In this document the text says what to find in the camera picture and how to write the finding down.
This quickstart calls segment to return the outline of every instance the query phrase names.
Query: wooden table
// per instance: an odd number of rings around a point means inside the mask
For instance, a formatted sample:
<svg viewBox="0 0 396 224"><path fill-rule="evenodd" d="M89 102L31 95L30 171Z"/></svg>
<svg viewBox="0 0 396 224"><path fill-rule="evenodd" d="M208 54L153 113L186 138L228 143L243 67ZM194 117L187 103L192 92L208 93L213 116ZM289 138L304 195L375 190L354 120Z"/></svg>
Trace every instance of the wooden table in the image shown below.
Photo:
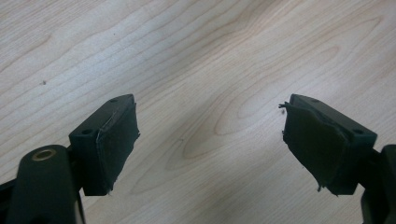
<svg viewBox="0 0 396 224"><path fill-rule="evenodd" d="M362 223L282 141L292 93L396 143L396 1L1 1L0 173L133 93L141 136L88 223Z"/></svg>

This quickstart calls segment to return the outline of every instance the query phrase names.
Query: wood grain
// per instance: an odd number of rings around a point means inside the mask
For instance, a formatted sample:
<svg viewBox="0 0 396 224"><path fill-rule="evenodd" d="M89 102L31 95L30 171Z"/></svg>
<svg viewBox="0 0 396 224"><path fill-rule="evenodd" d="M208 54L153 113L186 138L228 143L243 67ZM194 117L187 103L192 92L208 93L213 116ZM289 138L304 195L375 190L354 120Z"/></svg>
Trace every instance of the wood grain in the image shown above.
<svg viewBox="0 0 396 224"><path fill-rule="evenodd" d="M292 93L396 142L396 2L2 1L0 173L133 93L141 136L88 223L362 223L282 142Z"/></svg>

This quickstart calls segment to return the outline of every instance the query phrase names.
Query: metal screw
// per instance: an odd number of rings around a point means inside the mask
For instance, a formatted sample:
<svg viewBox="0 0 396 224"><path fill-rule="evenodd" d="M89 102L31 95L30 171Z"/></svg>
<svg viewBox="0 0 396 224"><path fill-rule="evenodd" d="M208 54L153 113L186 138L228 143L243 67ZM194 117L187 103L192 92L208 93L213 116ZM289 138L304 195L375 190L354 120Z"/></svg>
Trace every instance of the metal screw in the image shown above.
<svg viewBox="0 0 396 224"><path fill-rule="evenodd" d="M42 149L40 151L37 151L35 155L33 155L32 160L33 161L44 161L47 160L51 157L53 157L56 154L56 151L52 148L46 148Z"/></svg>

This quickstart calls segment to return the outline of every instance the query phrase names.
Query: black bracket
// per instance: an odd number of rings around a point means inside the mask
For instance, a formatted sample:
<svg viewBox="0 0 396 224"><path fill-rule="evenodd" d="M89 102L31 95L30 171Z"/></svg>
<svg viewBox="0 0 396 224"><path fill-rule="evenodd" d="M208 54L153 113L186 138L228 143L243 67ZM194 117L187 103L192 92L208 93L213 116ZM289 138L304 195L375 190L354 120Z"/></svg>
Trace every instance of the black bracket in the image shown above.
<svg viewBox="0 0 396 224"><path fill-rule="evenodd" d="M85 223L79 190L113 190L139 136L132 94L114 98L70 133L69 148L26 154L17 178L0 186L0 223Z"/></svg>
<svg viewBox="0 0 396 224"><path fill-rule="evenodd" d="M396 223L396 145L373 149L376 134L317 99L293 94L283 140L319 189L351 195L365 187L365 224Z"/></svg>

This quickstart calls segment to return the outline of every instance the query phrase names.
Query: screw hole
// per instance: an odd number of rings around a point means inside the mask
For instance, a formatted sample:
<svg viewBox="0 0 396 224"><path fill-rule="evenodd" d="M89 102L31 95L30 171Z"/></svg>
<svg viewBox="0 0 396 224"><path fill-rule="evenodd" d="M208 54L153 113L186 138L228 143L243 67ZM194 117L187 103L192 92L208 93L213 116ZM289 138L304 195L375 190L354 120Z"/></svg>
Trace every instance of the screw hole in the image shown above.
<svg viewBox="0 0 396 224"><path fill-rule="evenodd" d="M358 134L362 134L362 133L363 133L363 131L360 130L360 129L353 129L352 131L353 131L354 133L358 133Z"/></svg>
<svg viewBox="0 0 396 224"><path fill-rule="evenodd" d="M92 129L87 129L87 130L82 131L81 133L82 134L89 134L91 132L92 132Z"/></svg>

